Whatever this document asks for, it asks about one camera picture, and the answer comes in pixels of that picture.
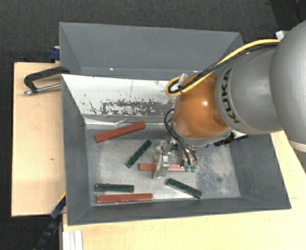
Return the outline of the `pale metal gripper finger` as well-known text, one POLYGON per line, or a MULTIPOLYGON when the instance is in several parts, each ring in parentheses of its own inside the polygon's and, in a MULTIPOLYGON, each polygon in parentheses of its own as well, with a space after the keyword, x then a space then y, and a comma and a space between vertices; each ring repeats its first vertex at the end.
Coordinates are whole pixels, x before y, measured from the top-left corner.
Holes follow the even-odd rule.
POLYGON ((157 179, 165 177, 170 167, 169 156, 163 154, 154 154, 154 164, 156 165, 156 168, 152 174, 153 178, 157 179))
POLYGON ((164 153, 164 143, 159 142, 154 146, 154 152, 153 152, 153 160, 155 163, 158 163, 160 160, 160 157, 164 153))

